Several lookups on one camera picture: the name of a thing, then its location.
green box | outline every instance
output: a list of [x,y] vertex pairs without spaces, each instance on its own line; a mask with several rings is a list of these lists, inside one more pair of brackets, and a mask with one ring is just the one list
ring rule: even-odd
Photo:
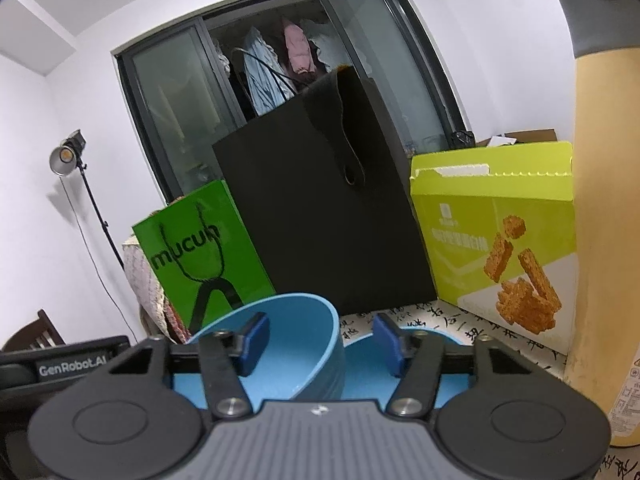
[[[414,157],[411,176],[438,296],[564,354],[577,283],[571,156],[569,142],[429,153]],[[507,217],[523,220],[524,234],[511,237],[503,222]],[[504,270],[492,279],[484,268],[498,234],[512,250]],[[556,298],[541,296],[539,288],[549,295],[540,286],[543,278],[518,257],[526,249]],[[495,258],[508,251],[494,253]],[[498,296],[506,292],[501,284],[515,284],[518,278],[529,284],[521,286],[534,289],[532,296],[498,308],[498,302],[508,301],[505,294]]]
[[133,231],[192,333],[234,308],[275,294],[222,180],[188,194]]

blue bowl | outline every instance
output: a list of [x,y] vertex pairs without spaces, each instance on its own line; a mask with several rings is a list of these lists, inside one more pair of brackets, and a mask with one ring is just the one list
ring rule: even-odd
[[[446,334],[440,335],[457,343]],[[393,377],[387,370],[382,349],[369,334],[349,343],[344,348],[344,354],[346,374],[342,398],[344,400],[377,399],[380,407],[384,410],[400,379]],[[468,389],[468,380],[468,374],[443,374],[440,379],[435,407],[443,406],[451,397]]]
[[[269,316],[269,343],[254,372],[240,377],[254,410],[265,399],[336,400],[344,386],[344,347],[334,306],[313,294],[283,294],[255,301],[213,322],[212,330],[239,330],[255,312]],[[174,390],[207,408],[200,374],[174,375]]]

yellow-green box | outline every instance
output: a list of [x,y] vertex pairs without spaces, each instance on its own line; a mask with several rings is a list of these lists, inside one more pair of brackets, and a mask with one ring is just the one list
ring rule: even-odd
[[411,174],[438,296],[563,354],[577,285],[571,157],[570,142],[473,148],[415,156]]

window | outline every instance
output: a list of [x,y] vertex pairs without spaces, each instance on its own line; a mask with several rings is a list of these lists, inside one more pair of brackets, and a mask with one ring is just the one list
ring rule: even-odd
[[[308,41],[309,66],[289,62],[283,30],[291,23]],[[407,0],[248,0],[159,32],[118,57],[168,201],[223,178],[211,147],[217,140],[345,63],[378,86],[407,156],[447,150],[450,134],[465,128]]]

light stand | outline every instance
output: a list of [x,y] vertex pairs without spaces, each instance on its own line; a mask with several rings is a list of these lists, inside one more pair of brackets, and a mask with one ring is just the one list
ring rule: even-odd
[[104,221],[102,215],[100,215],[100,210],[98,209],[97,203],[95,203],[94,194],[91,192],[91,188],[89,187],[89,182],[86,179],[86,175],[84,174],[84,170],[86,169],[86,164],[82,162],[82,158],[80,155],[82,154],[82,150],[84,150],[86,142],[84,137],[80,133],[80,130],[76,130],[73,134],[63,140],[58,147],[56,147],[49,155],[49,167],[51,171],[53,171],[58,176],[67,176],[71,174],[71,172],[78,168],[80,170],[80,175],[82,176],[82,181],[84,182],[84,186],[86,187],[86,192],[89,195],[89,199],[91,199],[91,204],[94,206],[95,214],[100,221],[100,225],[102,226],[102,231],[104,235],[107,237],[109,241],[109,245],[113,250],[113,254],[116,255],[118,259],[118,263],[124,269],[124,263],[122,258],[120,257],[120,253],[118,252],[116,245],[113,243],[113,239],[109,234],[109,224]]
[[100,210],[98,209],[98,205],[97,203],[95,203],[94,194],[91,192],[91,188],[89,187],[89,183],[87,182],[86,175],[84,174],[85,169],[86,169],[86,164],[84,164],[82,162],[82,159],[78,156],[78,170],[80,170],[80,175],[82,176],[82,181],[84,182],[84,186],[86,187],[86,192],[89,195],[89,199],[91,199],[91,204],[94,206],[95,214],[97,215],[98,220],[100,221],[100,225],[102,226],[104,235],[107,237],[107,240],[109,241],[109,245],[113,250],[113,254],[116,255],[116,258],[118,259],[118,263],[120,264],[122,269],[124,269],[124,262],[122,261],[122,258],[120,257],[120,253],[118,252],[116,245],[113,243],[113,238],[111,238],[111,234],[109,233],[109,224],[107,224],[107,222],[104,221],[104,219],[102,218],[102,215],[100,215]]

